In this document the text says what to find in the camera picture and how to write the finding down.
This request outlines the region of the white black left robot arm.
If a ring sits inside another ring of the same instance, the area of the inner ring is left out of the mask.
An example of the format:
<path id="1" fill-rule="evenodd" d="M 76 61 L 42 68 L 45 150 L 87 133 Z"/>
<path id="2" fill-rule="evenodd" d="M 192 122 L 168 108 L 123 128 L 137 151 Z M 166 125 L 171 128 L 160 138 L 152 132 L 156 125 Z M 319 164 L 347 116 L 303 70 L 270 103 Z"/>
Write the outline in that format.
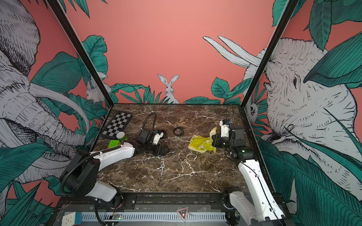
<path id="1" fill-rule="evenodd" d="M 63 196 L 90 197 L 114 207 L 120 206 L 124 202 L 122 191 L 114 185 L 97 180 L 99 172 L 109 165 L 142 153 L 166 155 L 170 149 L 161 144 L 160 140 L 167 137 L 164 130 L 142 129 L 135 140 L 124 141 L 116 147 L 98 152 L 78 152 L 59 178 L 59 192 Z"/>

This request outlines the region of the yellow green patterned towel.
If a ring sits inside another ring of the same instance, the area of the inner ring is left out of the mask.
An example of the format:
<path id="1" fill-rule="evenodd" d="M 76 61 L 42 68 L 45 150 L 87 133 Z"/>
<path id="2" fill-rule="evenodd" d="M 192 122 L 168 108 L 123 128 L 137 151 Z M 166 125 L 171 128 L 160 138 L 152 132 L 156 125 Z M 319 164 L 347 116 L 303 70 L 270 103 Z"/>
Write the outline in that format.
<path id="1" fill-rule="evenodd" d="M 188 149 L 199 153 L 205 153 L 208 151 L 216 153 L 216 148 L 213 146 L 212 139 L 212 136 L 216 135 L 216 131 L 217 127 L 213 128 L 209 133 L 209 137 L 194 135 L 190 140 Z"/>

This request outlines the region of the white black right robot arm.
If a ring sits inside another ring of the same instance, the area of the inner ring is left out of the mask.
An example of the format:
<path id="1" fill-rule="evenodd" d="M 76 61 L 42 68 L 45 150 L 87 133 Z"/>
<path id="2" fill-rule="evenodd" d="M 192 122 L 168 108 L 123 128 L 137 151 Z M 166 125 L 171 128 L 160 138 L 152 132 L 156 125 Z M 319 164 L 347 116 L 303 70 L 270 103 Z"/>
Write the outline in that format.
<path id="1" fill-rule="evenodd" d="M 212 146 L 223 148 L 233 160 L 248 186 L 250 202 L 243 192 L 232 191 L 228 203 L 235 208 L 248 226 L 285 226 L 285 214 L 273 197 L 261 172 L 260 162 L 252 147 L 246 146 L 244 129 L 221 124 L 221 133 L 212 136 Z"/>

